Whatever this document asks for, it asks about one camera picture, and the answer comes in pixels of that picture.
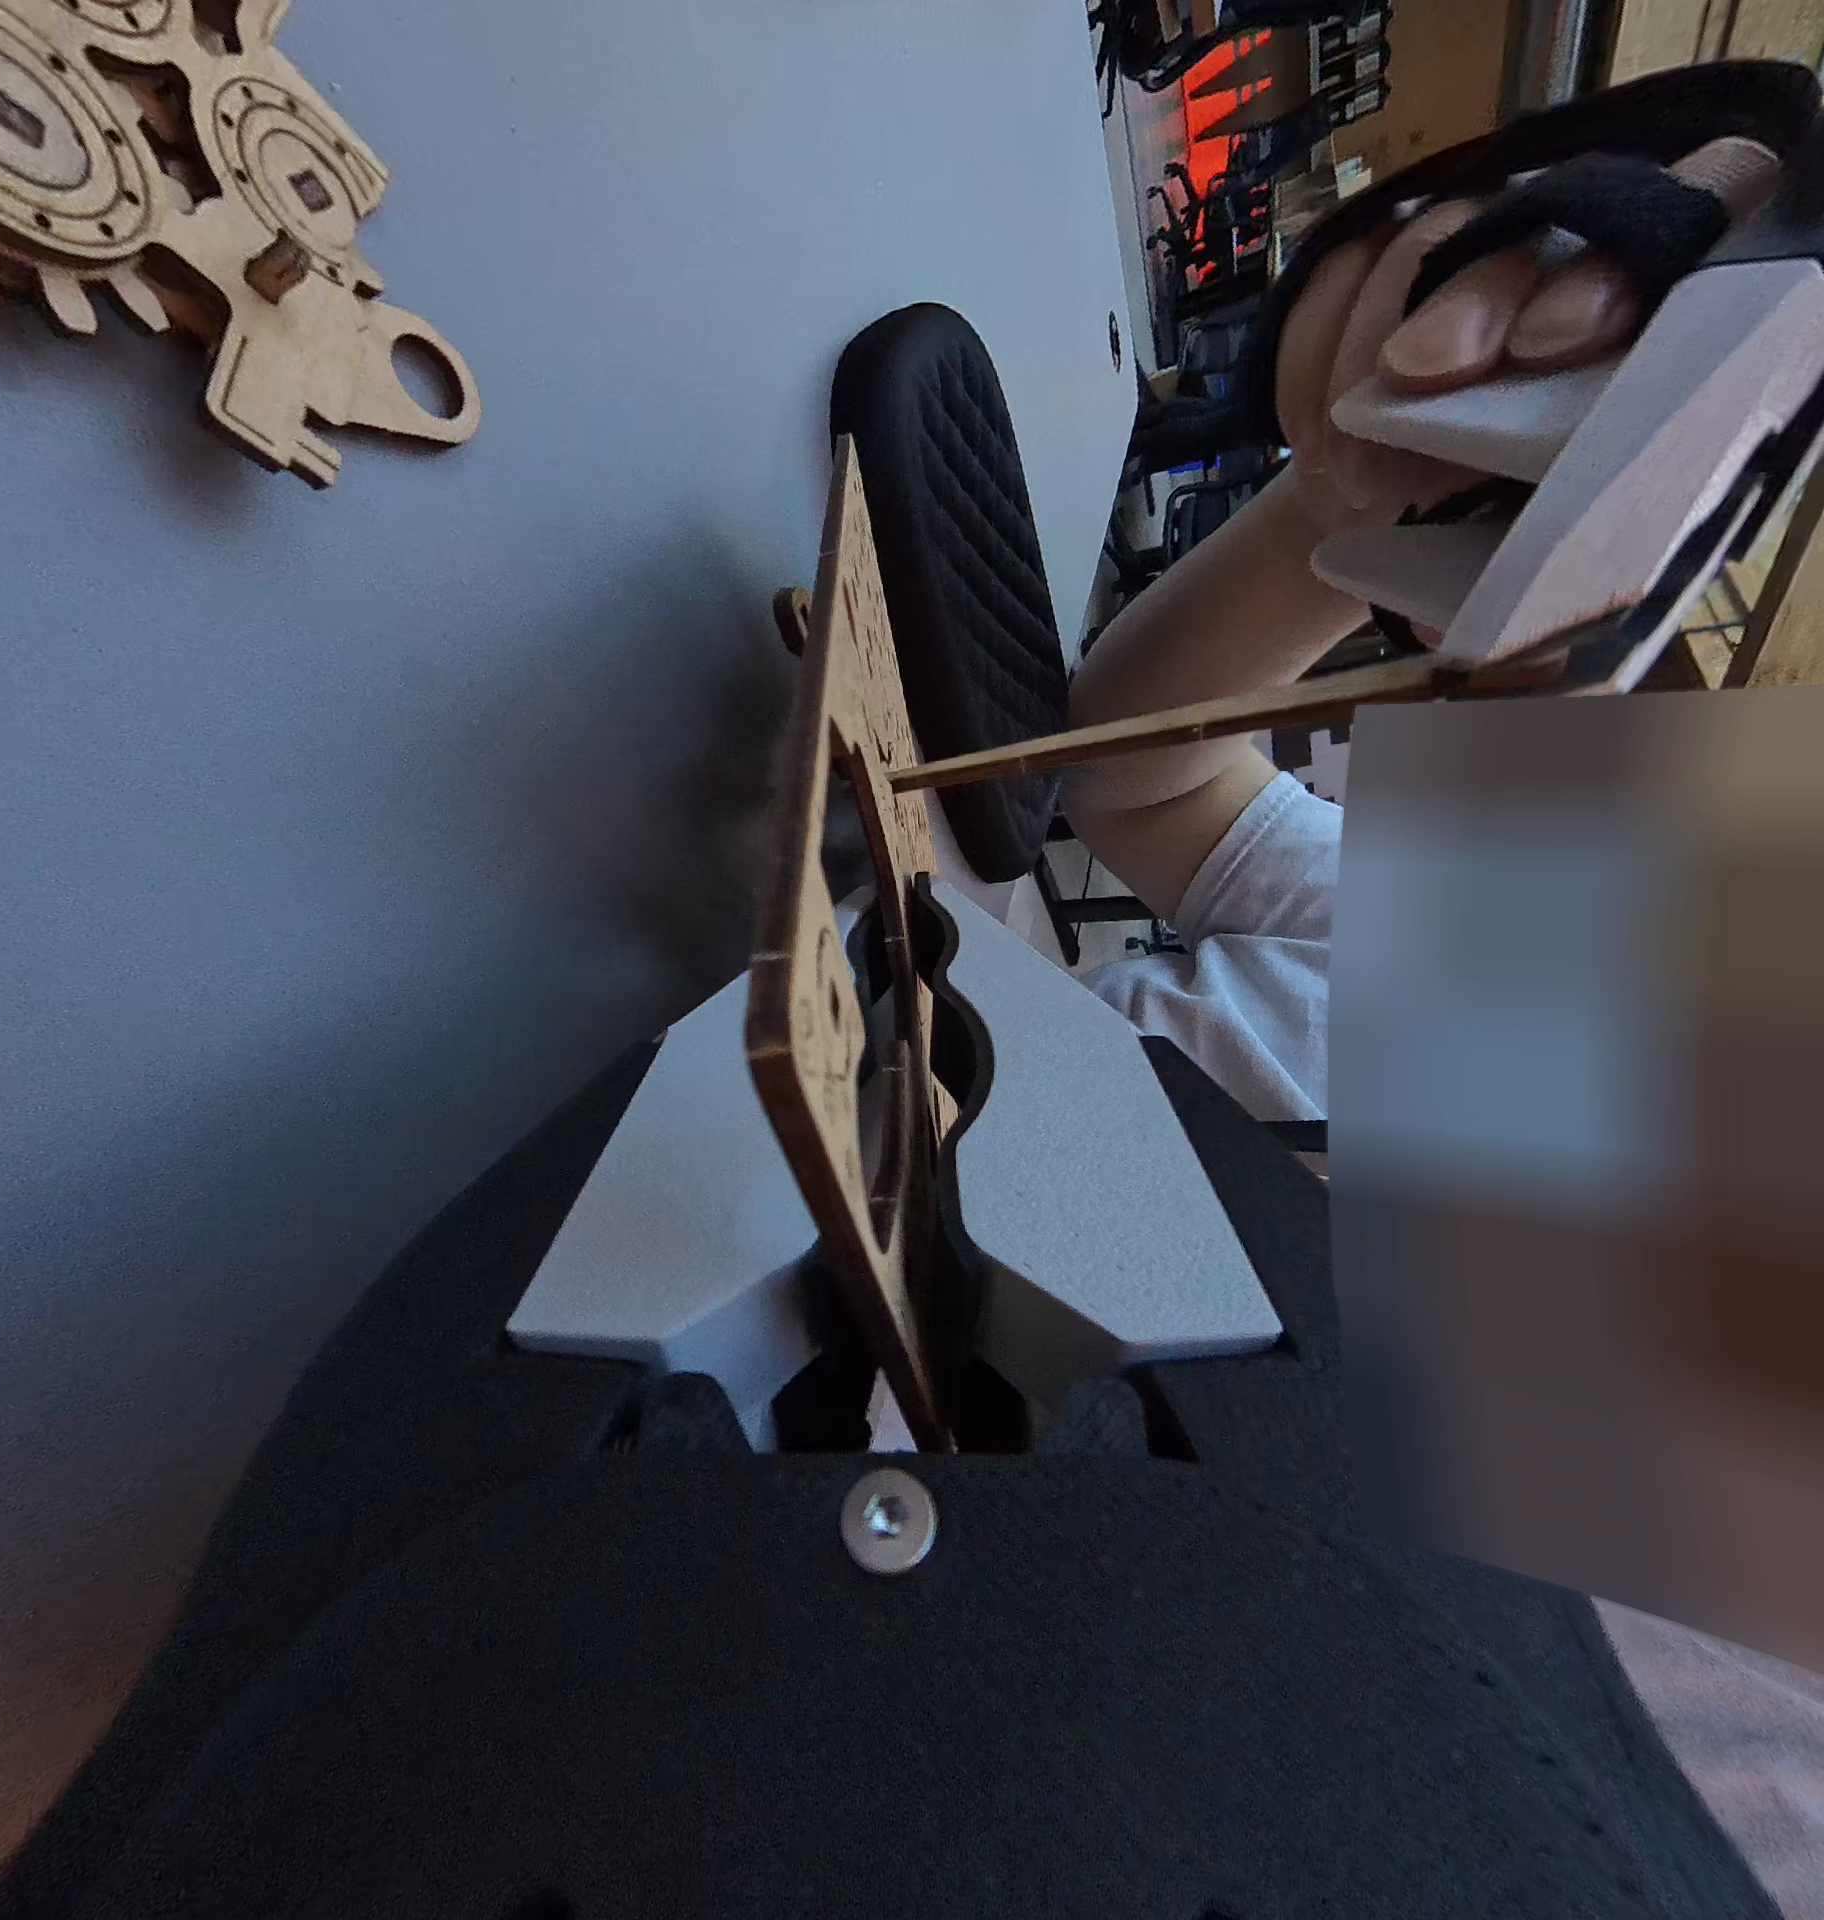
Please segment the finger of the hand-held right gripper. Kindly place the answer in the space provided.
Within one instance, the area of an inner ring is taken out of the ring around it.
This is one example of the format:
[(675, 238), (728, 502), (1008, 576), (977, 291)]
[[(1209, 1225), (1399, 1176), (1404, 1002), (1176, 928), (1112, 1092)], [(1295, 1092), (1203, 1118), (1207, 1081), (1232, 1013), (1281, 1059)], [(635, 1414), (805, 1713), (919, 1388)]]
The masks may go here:
[(1770, 437), (1789, 462), (1824, 433), (1824, 267), (1741, 259), (1684, 280), (1611, 382), (1578, 405), (1583, 374), (1446, 395), (1443, 446), (1463, 469), (1521, 476), (1534, 499), (1467, 590), (1443, 658), (1523, 655), (1596, 615), (1635, 606), (1675, 540)]
[(1741, 638), (1724, 691), (1743, 687), (1785, 613), (1793, 584), (1824, 521), (1824, 433), (1789, 462), (1789, 437), (1770, 437), (1734, 482), (1675, 540), (1645, 596), (1568, 636), (1562, 694), (1635, 694), (1668, 655), (1694, 664), (1685, 632), (1725, 564), (1746, 560), (1775, 524), (1782, 537), (1763, 586), (1741, 615)]

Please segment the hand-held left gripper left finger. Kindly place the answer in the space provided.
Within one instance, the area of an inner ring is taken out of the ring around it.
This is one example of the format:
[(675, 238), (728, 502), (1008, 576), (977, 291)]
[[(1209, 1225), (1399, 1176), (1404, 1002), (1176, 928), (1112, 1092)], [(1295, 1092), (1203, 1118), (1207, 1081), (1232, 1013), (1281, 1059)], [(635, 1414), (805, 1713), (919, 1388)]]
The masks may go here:
[(715, 1380), (756, 1452), (822, 1345), (809, 1332), (818, 1228), (756, 1094), (750, 978), (662, 1039), (508, 1316), (515, 1348)]

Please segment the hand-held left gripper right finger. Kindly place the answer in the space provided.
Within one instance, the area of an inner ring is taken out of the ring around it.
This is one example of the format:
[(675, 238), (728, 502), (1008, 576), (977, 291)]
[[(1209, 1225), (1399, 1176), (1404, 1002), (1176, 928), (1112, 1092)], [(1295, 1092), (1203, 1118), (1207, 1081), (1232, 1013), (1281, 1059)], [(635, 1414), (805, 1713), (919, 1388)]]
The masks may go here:
[(1021, 1452), (1089, 1380), (1285, 1335), (1141, 1033), (943, 882), (920, 885), (938, 1152), (932, 1355), (964, 1452)]

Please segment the long pointed wooden stick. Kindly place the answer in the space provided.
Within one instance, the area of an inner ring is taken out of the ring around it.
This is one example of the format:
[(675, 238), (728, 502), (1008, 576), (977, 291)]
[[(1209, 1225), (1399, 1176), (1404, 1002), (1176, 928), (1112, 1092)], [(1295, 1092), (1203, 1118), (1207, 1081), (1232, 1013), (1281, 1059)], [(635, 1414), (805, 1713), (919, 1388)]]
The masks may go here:
[(1552, 685), (1568, 671), (1571, 654), (1571, 645), (1552, 645), (1483, 668), (1457, 668), (1440, 658), (1381, 661), (1287, 685), (1281, 691), (1193, 701), (1187, 707), (1164, 707), (1158, 714), (1085, 724), (1066, 734), (1027, 736), (1005, 749), (925, 759), (893, 772), (887, 784), (896, 795), (925, 795), (1018, 773), (1060, 772), (1069, 765), (1095, 765), (1131, 753), (1189, 749), (1223, 736), (1268, 734), (1275, 724), (1295, 727), (1352, 719), (1357, 707), (1490, 697), (1518, 687), (1534, 691)]

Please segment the laser-cut wooden parts sheet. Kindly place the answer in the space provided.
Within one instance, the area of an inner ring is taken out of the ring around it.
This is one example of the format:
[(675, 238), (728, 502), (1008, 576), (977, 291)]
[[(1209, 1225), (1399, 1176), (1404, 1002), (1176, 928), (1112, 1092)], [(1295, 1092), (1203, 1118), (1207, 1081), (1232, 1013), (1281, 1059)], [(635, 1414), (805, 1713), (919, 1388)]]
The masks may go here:
[[(955, 1452), (930, 1332), (936, 1166), (948, 1094), (932, 1081), (932, 994), (914, 952), (919, 882), (936, 872), (857, 446), (835, 446), (803, 681), (780, 762), (775, 869), (756, 906), (746, 1051), (750, 1081), (870, 1355), (925, 1452)], [(870, 1017), (825, 877), (825, 811), (847, 784), (884, 932), (893, 1038), (877, 1045), (881, 1163), (861, 1137)]]

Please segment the person's right forearm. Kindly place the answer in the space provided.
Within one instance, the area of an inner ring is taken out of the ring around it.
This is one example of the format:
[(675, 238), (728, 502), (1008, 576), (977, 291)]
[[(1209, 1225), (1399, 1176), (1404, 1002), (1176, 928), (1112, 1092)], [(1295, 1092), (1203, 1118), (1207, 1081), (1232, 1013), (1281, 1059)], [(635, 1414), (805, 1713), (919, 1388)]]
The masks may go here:
[[(1118, 613), (1072, 681), (1073, 724), (1295, 681), (1366, 618), (1362, 602), (1313, 573), (1317, 545), (1392, 525), (1467, 482), (1460, 469), (1353, 441), (1290, 462)], [(1167, 916), (1272, 778), (1249, 734), (1222, 736), (1078, 772), (1066, 815), (1089, 851)]]

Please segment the grey desk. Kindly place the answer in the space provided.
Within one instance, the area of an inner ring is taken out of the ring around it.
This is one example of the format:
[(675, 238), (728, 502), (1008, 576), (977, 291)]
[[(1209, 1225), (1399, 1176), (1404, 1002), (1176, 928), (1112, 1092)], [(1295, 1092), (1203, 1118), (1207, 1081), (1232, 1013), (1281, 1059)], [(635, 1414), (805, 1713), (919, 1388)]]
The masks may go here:
[(0, 1860), (349, 1303), (741, 964), (847, 342), (964, 311), (1078, 641), (1135, 417), (1085, 3), (291, 3), (483, 391), (310, 490), (0, 301)]

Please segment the person's right hand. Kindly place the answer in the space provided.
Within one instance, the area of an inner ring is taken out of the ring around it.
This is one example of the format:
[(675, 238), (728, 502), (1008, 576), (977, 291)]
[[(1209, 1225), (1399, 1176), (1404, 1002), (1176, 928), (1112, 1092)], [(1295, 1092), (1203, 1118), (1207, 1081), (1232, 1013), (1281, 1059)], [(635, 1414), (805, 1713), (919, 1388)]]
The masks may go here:
[(1262, 505), (1319, 540), (1476, 489), (1476, 469), (1357, 440), (1334, 405), (1368, 382), (1431, 398), (1623, 350), (1779, 173), (1772, 150), (1730, 135), (1672, 167), (1583, 157), (1487, 200), (1376, 221), (1310, 270), (1281, 320), (1272, 398), (1290, 460)]

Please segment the black mesh wrist cushion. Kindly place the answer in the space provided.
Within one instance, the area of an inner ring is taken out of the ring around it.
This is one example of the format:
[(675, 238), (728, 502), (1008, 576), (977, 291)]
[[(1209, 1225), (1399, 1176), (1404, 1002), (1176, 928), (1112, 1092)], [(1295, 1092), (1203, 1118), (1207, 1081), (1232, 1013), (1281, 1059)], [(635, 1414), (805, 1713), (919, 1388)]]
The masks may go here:
[(930, 759), (1069, 727), (1069, 668), (995, 363), (955, 309), (913, 303), (835, 366), (909, 727)]

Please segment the wooden gear cluster assembly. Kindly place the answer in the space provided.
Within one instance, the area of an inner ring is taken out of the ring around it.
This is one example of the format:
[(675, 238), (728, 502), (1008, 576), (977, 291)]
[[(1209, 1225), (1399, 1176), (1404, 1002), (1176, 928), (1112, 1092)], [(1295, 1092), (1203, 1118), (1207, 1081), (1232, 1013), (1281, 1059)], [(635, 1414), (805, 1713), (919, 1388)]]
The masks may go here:
[(362, 245), (391, 173), (280, 52), (287, 3), (0, 3), (0, 294), (63, 335), (114, 301), (206, 348), (206, 420), (329, 489), (320, 428), (464, 446), (464, 358)]

